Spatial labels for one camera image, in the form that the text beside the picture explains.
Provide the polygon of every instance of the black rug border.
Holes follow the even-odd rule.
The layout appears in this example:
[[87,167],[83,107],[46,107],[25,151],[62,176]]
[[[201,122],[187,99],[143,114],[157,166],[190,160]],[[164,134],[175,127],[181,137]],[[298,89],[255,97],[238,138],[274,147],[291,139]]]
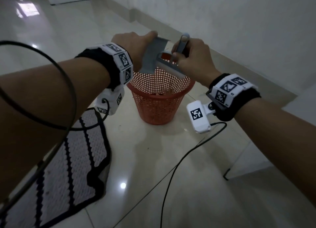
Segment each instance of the black rug border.
[[[97,112],[93,107],[88,108],[86,111],[88,111],[88,110],[94,110],[94,113],[98,119],[98,122],[100,122],[102,120],[100,113]],[[81,211],[82,209],[84,209],[85,207],[90,205],[91,203],[99,200],[106,193],[104,183],[98,178],[98,176],[105,169],[105,167],[107,167],[110,164],[111,158],[112,158],[112,152],[111,152],[109,140],[106,136],[106,130],[105,130],[104,123],[99,125],[99,127],[101,129],[102,137],[104,140],[104,146],[105,146],[105,150],[106,150],[106,158],[104,158],[101,161],[99,166],[95,167],[94,169],[89,171],[89,173],[87,174],[87,184],[88,184],[88,186],[91,186],[95,189],[95,196],[92,198],[89,198],[88,200],[85,200],[84,202],[81,202],[80,204],[74,206],[72,209],[70,209],[70,210],[62,213],[61,215],[55,217],[54,219],[52,219],[49,222],[45,223],[44,225],[40,226],[40,228],[49,228],[49,227],[54,226],[57,223],[61,222],[62,220],[66,219],[74,214],[77,214],[79,211]]]

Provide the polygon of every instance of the bright light spot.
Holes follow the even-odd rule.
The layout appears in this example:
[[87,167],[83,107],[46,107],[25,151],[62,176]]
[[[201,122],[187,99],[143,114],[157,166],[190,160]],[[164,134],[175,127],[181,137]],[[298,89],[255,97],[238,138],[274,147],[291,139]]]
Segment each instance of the bright light spot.
[[125,187],[126,187],[126,183],[121,183],[121,188],[125,189]]
[[23,15],[22,15],[21,12],[18,10],[18,8],[16,9],[16,14],[18,15],[18,17],[23,18]]
[[36,9],[33,3],[18,3],[18,4],[26,16],[39,15],[39,11]]

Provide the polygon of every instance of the hand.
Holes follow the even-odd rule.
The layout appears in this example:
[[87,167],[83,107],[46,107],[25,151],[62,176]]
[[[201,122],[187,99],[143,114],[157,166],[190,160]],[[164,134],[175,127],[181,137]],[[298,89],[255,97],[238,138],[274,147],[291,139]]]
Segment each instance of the hand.
[[212,81],[221,75],[212,61],[210,48],[200,39],[191,38],[185,47],[184,54],[174,53],[179,42],[172,48],[172,56],[178,60],[178,67],[183,73],[200,82],[207,88]]
[[134,71],[138,72],[143,65],[143,56],[147,46],[158,36],[156,31],[150,31],[144,36],[139,36],[135,32],[116,34],[112,42],[128,51],[133,60]]

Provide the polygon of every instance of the floor mat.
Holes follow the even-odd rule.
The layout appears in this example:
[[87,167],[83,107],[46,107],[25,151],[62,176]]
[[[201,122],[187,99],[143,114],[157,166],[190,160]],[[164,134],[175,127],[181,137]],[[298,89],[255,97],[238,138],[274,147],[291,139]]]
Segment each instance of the floor mat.
[[[100,114],[90,108],[74,127],[100,120]],[[110,160],[104,124],[71,131],[41,176],[2,218],[0,227],[47,228],[79,212],[105,194]]]

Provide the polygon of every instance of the black wrist strap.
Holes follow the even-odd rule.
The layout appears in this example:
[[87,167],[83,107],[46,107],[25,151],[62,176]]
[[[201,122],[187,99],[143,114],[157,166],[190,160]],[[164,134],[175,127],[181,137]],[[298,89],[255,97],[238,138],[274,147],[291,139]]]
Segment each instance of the black wrist strap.
[[119,79],[119,69],[117,68],[113,57],[106,52],[104,52],[101,48],[98,49],[86,49],[77,55],[75,58],[78,57],[86,57],[92,60],[99,62],[110,74],[111,83],[107,87],[109,89],[114,89],[121,84]]
[[239,95],[237,95],[233,102],[231,103],[230,107],[225,107],[218,103],[210,94],[213,86],[215,86],[218,82],[220,82],[224,77],[230,74],[222,74],[218,78],[216,78],[210,85],[210,90],[206,93],[206,95],[213,101],[212,106],[215,109],[215,116],[221,121],[230,121],[236,115],[240,108],[242,108],[247,102],[254,98],[261,97],[260,93],[254,89],[250,88],[248,90],[242,91]]

